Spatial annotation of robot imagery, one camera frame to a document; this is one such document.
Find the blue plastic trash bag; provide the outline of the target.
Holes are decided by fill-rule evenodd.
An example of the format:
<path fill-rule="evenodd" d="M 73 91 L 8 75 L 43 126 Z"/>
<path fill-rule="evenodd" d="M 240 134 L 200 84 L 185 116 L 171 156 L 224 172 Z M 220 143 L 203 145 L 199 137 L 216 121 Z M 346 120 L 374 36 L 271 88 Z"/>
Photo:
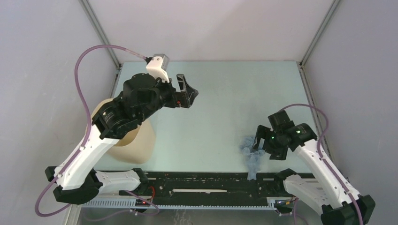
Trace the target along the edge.
<path fill-rule="evenodd" d="M 245 136 L 240 144 L 240 152 L 244 156 L 247 168 L 247 180 L 257 180 L 257 173 L 261 170 L 261 157 L 265 154 L 264 150 L 253 149 L 254 144 L 253 136 Z"/>

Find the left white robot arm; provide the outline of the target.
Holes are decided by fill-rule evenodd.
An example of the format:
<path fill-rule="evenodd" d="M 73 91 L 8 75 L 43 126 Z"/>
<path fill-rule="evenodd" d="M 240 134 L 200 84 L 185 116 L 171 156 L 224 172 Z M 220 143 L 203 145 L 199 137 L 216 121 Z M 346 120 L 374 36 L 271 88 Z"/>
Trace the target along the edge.
<path fill-rule="evenodd" d="M 148 178 L 139 168 L 100 172 L 94 166 L 111 147 L 159 109 L 191 107 L 199 92 L 183 74 L 176 77 L 179 91 L 150 74 L 136 74 L 124 82 L 121 93 L 94 114 L 83 145 L 76 147 L 63 164 L 46 168 L 47 179 L 56 183 L 56 201 L 80 205 L 102 193 L 127 190 L 143 195 L 148 191 Z"/>

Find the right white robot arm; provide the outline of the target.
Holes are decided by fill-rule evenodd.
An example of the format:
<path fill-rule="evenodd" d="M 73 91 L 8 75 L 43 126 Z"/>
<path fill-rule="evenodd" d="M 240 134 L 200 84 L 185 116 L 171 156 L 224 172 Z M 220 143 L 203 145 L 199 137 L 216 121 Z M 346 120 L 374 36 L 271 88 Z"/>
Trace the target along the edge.
<path fill-rule="evenodd" d="M 294 124 L 284 110 L 268 117 L 270 127 L 259 125 L 253 150 L 263 150 L 271 160 L 285 160 L 291 150 L 310 169 L 321 186 L 318 190 L 292 169 L 275 174 L 273 190 L 291 194 L 312 208 L 324 225 L 366 225 L 375 209 L 370 195 L 362 195 L 333 164 L 319 138 L 306 124 Z"/>

